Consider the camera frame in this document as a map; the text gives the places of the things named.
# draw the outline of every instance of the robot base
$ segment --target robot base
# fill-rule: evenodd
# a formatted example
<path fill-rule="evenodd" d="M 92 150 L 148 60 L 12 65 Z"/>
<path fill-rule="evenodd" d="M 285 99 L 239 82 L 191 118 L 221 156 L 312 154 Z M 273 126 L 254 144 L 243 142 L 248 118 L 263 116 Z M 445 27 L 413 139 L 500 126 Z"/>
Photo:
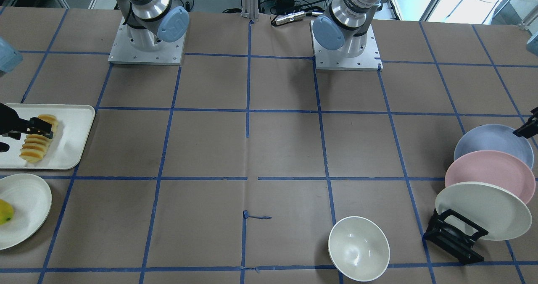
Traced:
<path fill-rule="evenodd" d="M 373 35 L 372 26 L 367 32 L 368 42 L 364 52 L 355 58 L 348 58 L 338 50 L 331 51 L 323 48 L 312 33 L 312 43 L 318 70 L 348 70 L 348 71 L 377 71 L 383 68 L 377 42 Z"/>
<path fill-rule="evenodd" d="M 162 66 L 180 66 L 183 57 L 185 35 L 170 43 L 162 43 L 162 48 L 156 51 L 142 51 L 131 44 L 129 29 L 123 26 L 123 18 L 119 24 L 118 33 L 110 50 L 108 61 L 115 64 L 155 64 Z"/>

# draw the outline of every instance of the blue plate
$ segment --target blue plate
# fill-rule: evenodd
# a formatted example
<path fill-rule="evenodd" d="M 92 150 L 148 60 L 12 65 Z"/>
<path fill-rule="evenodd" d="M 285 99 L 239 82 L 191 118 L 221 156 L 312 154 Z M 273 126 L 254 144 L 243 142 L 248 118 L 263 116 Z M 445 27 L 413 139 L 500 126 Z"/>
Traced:
<path fill-rule="evenodd" d="M 501 124 L 475 127 L 459 139 L 454 150 L 454 160 L 477 150 L 499 150 L 519 158 L 530 169 L 534 165 L 534 153 L 529 141 L 513 135 L 513 128 Z"/>

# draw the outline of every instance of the pink plate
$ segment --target pink plate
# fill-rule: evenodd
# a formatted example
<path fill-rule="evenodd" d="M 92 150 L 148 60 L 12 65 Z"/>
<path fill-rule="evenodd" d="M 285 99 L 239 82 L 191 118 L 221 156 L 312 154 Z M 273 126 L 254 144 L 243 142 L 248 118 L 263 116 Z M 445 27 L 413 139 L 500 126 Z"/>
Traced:
<path fill-rule="evenodd" d="M 504 188 L 525 204 L 534 196 L 536 180 L 531 169 L 518 158 L 497 150 L 479 150 L 458 158 L 446 171 L 444 185 L 486 182 Z"/>

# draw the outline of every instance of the yellow fruit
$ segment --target yellow fruit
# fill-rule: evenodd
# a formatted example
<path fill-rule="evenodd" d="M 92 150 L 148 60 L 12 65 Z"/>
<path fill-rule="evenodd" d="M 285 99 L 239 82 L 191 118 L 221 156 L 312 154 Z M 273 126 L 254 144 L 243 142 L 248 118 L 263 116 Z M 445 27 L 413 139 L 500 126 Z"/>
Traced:
<path fill-rule="evenodd" d="M 0 225 L 13 219 L 14 213 L 11 204 L 0 199 Z"/>

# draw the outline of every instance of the blue joint cap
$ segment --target blue joint cap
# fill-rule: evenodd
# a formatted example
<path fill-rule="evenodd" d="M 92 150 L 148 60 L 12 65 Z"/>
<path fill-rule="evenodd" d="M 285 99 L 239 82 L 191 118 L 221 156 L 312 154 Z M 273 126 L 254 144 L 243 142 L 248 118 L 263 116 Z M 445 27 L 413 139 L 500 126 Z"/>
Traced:
<path fill-rule="evenodd" d="M 312 32 L 316 41 L 328 50 L 338 50 L 345 43 L 344 33 L 334 21 L 327 16 L 318 16 L 312 24 Z"/>
<path fill-rule="evenodd" d="M 185 35 L 189 27 L 189 13 L 183 7 L 175 7 L 165 15 L 159 29 L 157 37 L 166 42 L 174 42 Z"/>
<path fill-rule="evenodd" d="M 9 73 L 22 61 L 21 53 L 0 37 L 0 71 Z"/>

